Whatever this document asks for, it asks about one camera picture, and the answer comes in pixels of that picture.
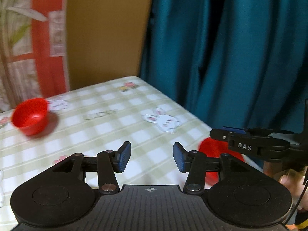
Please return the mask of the person's right hand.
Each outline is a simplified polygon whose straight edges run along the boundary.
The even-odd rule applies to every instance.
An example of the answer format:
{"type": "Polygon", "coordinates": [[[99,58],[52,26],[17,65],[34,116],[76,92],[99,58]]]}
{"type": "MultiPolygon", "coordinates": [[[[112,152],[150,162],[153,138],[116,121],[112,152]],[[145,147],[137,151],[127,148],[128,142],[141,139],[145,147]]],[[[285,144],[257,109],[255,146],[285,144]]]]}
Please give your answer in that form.
{"type": "MultiPolygon", "coordinates": [[[[264,162],[263,165],[264,174],[271,178],[274,178],[274,176],[279,177],[278,182],[290,191],[295,200],[300,198],[304,189],[303,182],[306,170],[307,166],[302,168],[299,172],[293,169],[283,172],[282,164],[280,163],[264,162]]],[[[293,228],[297,230],[307,230],[307,189],[299,203],[297,211],[293,228]]]]}

